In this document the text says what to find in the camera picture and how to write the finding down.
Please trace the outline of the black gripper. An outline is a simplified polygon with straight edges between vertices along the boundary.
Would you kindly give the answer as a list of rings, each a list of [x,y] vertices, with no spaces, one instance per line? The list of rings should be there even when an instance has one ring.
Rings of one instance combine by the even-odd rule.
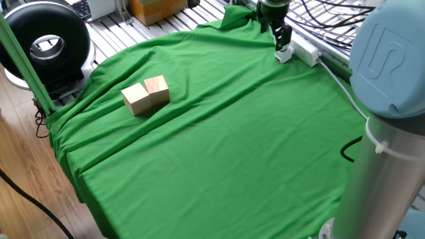
[[[276,51],[285,51],[291,42],[292,27],[284,22],[289,7],[289,2],[260,3],[261,16],[258,16],[260,32],[267,32],[269,29],[268,21],[272,22],[272,34],[274,36]]]

